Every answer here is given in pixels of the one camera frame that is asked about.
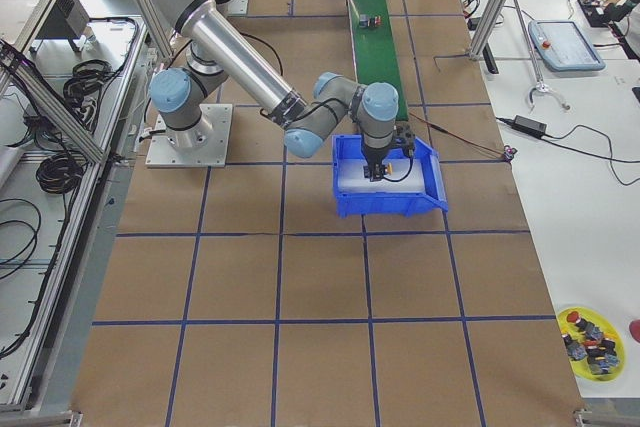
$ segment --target blue joint cap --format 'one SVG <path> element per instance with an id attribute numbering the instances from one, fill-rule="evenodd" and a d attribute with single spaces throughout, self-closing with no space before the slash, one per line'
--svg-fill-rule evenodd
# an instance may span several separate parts
<path id="1" fill-rule="evenodd" d="M 338 74 L 334 74 L 333 72 L 325 72 L 320 77 L 318 77 L 318 80 L 316 80 L 316 85 L 313 87 L 313 97 L 318 98 L 318 96 L 320 95 L 320 92 L 322 92 L 322 89 L 324 89 L 324 86 L 327 85 L 336 77 L 342 77 L 342 76 Z"/>
<path id="2" fill-rule="evenodd" d="M 398 91 L 391 84 L 374 82 L 364 89 L 362 104 L 374 120 L 393 120 L 398 115 Z"/>
<path id="3" fill-rule="evenodd" d="M 159 112 L 171 113 L 184 105 L 191 94 L 191 79 L 182 69 L 163 70 L 149 85 L 149 96 Z"/>
<path id="4" fill-rule="evenodd" d="M 324 140 L 310 130 L 291 129 L 284 134 L 284 145 L 289 151 L 303 159 L 308 159 L 322 147 Z"/>

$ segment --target metal base plate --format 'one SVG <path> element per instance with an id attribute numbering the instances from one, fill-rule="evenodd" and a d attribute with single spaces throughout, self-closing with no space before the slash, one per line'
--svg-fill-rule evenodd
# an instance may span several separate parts
<path id="1" fill-rule="evenodd" d="M 249 0 L 232 0 L 229 2 L 227 16 L 243 17 L 247 15 L 249 9 Z"/>
<path id="2" fill-rule="evenodd" d="M 229 132 L 231 131 L 231 104 L 202 104 L 202 115 L 213 124 L 213 136 L 202 147 L 176 150 L 164 134 L 151 139 L 146 165 L 148 167 L 224 167 L 227 161 Z M 164 120 L 158 116 L 155 130 L 165 129 Z"/>

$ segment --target blue bin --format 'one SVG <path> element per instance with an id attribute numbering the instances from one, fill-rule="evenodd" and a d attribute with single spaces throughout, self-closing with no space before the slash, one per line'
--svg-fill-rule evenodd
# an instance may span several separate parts
<path id="1" fill-rule="evenodd" d="M 438 153 L 431 146 L 416 138 L 414 162 L 420 162 L 424 178 L 424 192 L 366 192 L 342 191 L 338 185 L 341 161 L 364 160 L 361 152 L 362 139 L 359 135 L 333 136 L 333 194 L 338 204 L 338 215 L 346 217 L 353 214 L 403 214 L 410 216 L 429 212 L 435 208 L 447 212 L 447 204 Z M 389 152 L 386 160 L 404 159 L 402 150 Z M 389 183 L 375 182 L 376 187 L 384 189 Z"/>

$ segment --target green board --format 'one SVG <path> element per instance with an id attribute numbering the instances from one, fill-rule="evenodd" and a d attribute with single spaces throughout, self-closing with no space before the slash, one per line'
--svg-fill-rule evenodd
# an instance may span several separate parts
<path id="1" fill-rule="evenodd" d="M 362 84 L 388 82 L 400 96 L 396 120 L 407 121 L 407 102 L 402 90 L 396 48 L 391 33 L 386 0 L 347 0 L 351 39 L 356 64 L 356 77 Z M 377 27 L 360 27 L 360 16 L 380 16 Z"/>

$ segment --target red object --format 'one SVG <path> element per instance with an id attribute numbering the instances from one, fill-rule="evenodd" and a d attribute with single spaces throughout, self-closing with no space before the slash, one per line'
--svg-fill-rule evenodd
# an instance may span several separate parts
<path id="1" fill-rule="evenodd" d="M 629 324 L 629 332 L 636 342 L 640 342 L 640 319 L 634 320 Z"/>
<path id="2" fill-rule="evenodd" d="M 569 315 L 567 315 L 567 322 L 571 322 L 572 324 L 575 324 L 579 320 L 580 320 L 580 314 L 578 313 L 577 310 L 574 310 L 573 312 L 569 312 Z"/>

